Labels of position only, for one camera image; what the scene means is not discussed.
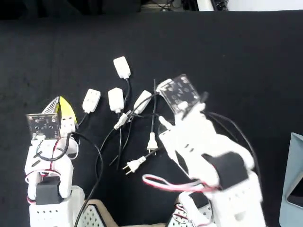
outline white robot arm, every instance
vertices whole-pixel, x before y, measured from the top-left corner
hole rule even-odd
[[[167,128],[159,138],[168,156],[190,179],[216,187],[204,193],[213,210],[211,223],[186,193],[179,196],[189,220],[196,227],[265,227],[262,193],[258,176],[252,171],[254,159],[250,152],[216,133],[203,114],[205,104],[191,102],[191,97],[198,99],[198,94],[185,75],[161,86],[158,90],[175,114],[175,125],[159,117]]]
[[[61,106],[61,128],[58,123],[58,105]],[[28,183],[27,201],[30,204],[31,227],[73,227],[84,202],[84,192],[72,186],[73,165],[68,155],[76,158],[78,142],[67,134],[75,131],[75,116],[62,98],[54,99],[40,114],[27,115],[32,132],[31,146],[25,165]],[[46,159],[61,158],[54,161]]]

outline circuit board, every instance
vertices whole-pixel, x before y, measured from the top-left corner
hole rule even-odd
[[[36,135],[45,135],[46,140],[60,138],[59,118],[57,113],[27,114],[26,117],[33,138]]]
[[[174,114],[186,112],[200,100],[199,94],[185,74],[181,74],[161,87],[160,93]]]

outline yellow object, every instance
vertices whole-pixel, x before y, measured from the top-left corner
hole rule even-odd
[[[59,104],[61,107],[61,118],[72,117],[75,124],[77,124],[77,119],[74,110],[71,105],[62,97],[59,97]]]

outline tan fabric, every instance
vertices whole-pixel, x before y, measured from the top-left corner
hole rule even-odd
[[[98,208],[105,224],[107,227],[118,227],[112,216],[100,200],[90,200],[89,204],[95,204]],[[165,227],[165,224],[154,224],[154,225],[136,225],[136,226],[125,226],[125,227]]]

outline black tabletop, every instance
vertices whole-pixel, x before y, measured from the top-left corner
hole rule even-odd
[[[268,226],[278,226],[290,133],[303,133],[303,12],[158,13],[102,16],[64,21],[0,22],[0,219],[2,226],[29,226],[24,165],[29,130],[25,114],[41,112],[64,96],[81,118],[88,88],[101,91],[84,134],[98,145],[113,127],[107,91],[126,90],[112,60],[126,56],[132,70],[129,109],[138,95],[186,73],[198,92],[208,91],[207,108],[242,128],[255,147],[262,173],[263,210]],[[146,113],[152,111],[152,105]],[[168,119],[164,100],[158,110]],[[151,119],[137,119],[122,164],[146,154]],[[118,151],[113,136],[104,150],[101,199],[119,225],[166,222],[178,194],[142,183],[145,173],[175,183],[186,177],[166,152],[125,176],[108,163]],[[83,142],[73,162],[73,183],[88,195],[96,152]]]

